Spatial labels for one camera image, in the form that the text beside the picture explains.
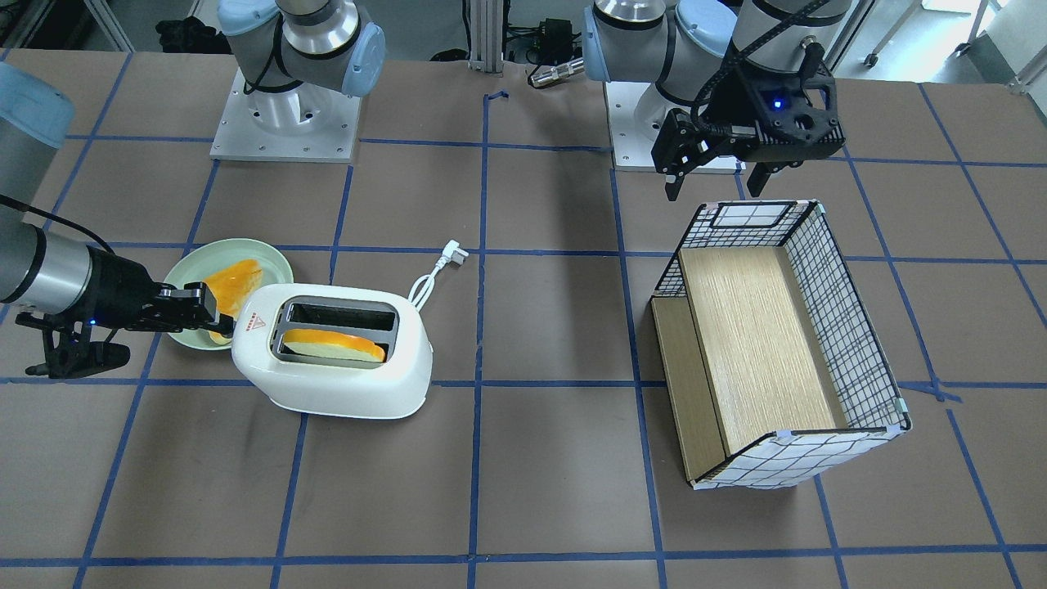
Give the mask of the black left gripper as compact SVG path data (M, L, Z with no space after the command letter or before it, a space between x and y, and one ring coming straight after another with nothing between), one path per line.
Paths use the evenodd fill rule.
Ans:
M711 91L693 115L672 108L659 127L652 161L665 194L677 201L685 173L730 156L755 163L745 186L759 198L781 167L822 160L846 142L836 80L823 62L797 72L770 72L744 62Z

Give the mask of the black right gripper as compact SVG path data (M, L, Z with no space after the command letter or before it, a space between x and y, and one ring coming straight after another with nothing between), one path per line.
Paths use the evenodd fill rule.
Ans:
M86 251L90 272L77 301L83 335L101 326L169 333L202 330L221 338L232 337L236 322L232 317L220 317L217 299L206 284L175 288L154 281L137 262L95 247Z

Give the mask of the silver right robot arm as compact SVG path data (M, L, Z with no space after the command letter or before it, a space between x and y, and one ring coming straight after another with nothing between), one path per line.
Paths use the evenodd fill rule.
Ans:
M238 85L217 131L220 160L349 161L359 101L386 56L384 31L353 1L221 1L220 31ZM63 146L74 106L60 90L2 65L2 302L60 324L132 329L144 299L101 305L136 265L24 220Z

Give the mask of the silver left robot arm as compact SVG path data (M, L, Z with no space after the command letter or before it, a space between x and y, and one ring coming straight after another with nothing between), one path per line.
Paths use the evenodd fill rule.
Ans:
M719 157L771 175L847 141L825 63L848 1L595 1L581 33L588 78L651 83L667 101L650 150L676 200L685 175Z

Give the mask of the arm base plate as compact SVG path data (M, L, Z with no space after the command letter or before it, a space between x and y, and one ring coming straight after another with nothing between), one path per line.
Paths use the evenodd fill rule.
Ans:
M659 127L675 105L658 93L654 83L604 84L607 123L617 171L653 172L651 150Z
M362 98L310 83L283 93L245 89L238 70L214 132L214 160L352 163Z

